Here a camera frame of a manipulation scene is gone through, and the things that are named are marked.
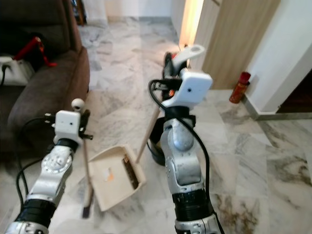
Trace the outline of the cream long-handled dustpan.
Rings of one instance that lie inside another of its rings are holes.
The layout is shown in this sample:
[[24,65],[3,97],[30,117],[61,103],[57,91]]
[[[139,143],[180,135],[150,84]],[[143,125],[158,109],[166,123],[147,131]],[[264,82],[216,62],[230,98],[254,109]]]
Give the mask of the cream long-handled dustpan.
[[[69,111],[85,111],[85,101],[71,101]],[[85,133],[92,140],[84,144],[73,156],[72,174],[67,181],[61,204],[75,217],[94,215],[113,209],[131,198],[145,184],[145,174],[137,154],[129,143],[122,142],[128,134],[110,122],[91,113]]]

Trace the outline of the dark brown sofa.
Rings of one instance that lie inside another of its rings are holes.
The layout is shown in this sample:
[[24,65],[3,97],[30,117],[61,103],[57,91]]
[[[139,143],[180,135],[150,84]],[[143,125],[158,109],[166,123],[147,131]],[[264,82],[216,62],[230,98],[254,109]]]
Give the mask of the dark brown sofa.
[[17,31],[41,38],[53,67],[41,65],[25,86],[0,87],[0,156],[45,153],[54,129],[41,118],[69,111],[89,90],[87,49],[82,45],[71,0],[0,0],[0,46],[7,54]]

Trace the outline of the red printed can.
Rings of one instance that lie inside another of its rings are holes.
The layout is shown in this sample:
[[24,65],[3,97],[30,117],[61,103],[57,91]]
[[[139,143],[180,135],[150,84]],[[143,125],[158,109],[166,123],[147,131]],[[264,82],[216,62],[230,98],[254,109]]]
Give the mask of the red printed can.
[[240,103],[245,92],[247,91],[248,86],[250,85],[251,74],[249,72],[241,72],[241,75],[234,87],[229,101],[231,103]]

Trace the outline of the light wooden panel door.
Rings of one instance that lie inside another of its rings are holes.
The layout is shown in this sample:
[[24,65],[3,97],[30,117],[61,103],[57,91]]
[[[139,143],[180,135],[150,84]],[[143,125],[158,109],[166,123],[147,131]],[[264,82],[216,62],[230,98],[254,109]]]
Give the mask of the light wooden panel door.
[[213,90],[233,89],[247,70],[281,0],[204,0],[200,23],[207,53],[201,69]]

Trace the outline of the white power strip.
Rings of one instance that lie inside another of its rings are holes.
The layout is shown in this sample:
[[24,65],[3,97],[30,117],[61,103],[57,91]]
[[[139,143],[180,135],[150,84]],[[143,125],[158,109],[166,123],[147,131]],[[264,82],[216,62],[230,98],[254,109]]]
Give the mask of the white power strip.
[[28,81],[20,63],[11,57],[0,56],[3,72],[2,84],[9,86],[25,86]]

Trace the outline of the dark wooden staircase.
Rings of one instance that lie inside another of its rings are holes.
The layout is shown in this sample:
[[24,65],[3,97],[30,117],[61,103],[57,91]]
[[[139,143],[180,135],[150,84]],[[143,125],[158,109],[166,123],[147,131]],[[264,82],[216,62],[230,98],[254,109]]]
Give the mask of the dark wooden staircase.
[[278,113],[312,112],[312,70],[283,102]]

